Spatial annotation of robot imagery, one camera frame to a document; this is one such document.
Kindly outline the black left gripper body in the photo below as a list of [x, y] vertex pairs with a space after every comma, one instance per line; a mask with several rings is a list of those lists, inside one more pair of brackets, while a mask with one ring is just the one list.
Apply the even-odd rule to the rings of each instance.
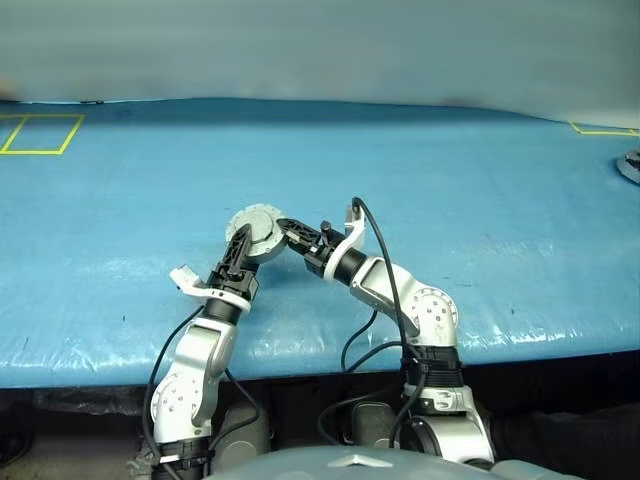
[[207, 285], [214, 289], [231, 292], [244, 300], [253, 301], [259, 288], [256, 278], [258, 268], [241, 268], [233, 273], [229, 268], [216, 268], [207, 280]]

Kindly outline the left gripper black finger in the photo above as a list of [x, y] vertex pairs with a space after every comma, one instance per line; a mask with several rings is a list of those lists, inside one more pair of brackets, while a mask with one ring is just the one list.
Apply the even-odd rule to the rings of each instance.
[[249, 223], [237, 229], [227, 243], [227, 249], [218, 263], [220, 274], [245, 274], [254, 272], [254, 264], [249, 259], [252, 245], [252, 227]]

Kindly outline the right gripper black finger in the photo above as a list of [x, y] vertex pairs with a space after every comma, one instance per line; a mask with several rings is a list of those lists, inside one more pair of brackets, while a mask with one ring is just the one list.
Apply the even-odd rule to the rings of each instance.
[[320, 246], [321, 233], [298, 220], [280, 218], [277, 225], [292, 249], [317, 249]]

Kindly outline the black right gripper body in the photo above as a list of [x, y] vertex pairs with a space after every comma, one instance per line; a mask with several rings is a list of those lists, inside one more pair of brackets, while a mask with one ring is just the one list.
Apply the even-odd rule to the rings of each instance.
[[323, 220], [320, 230], [310, 229], [304, 234], [306, 253], [304, 254], [307, 269], [317, 276], [323, 276], [330, 256], [345, 239], [345, 235], [335, 230], [332, 224]]

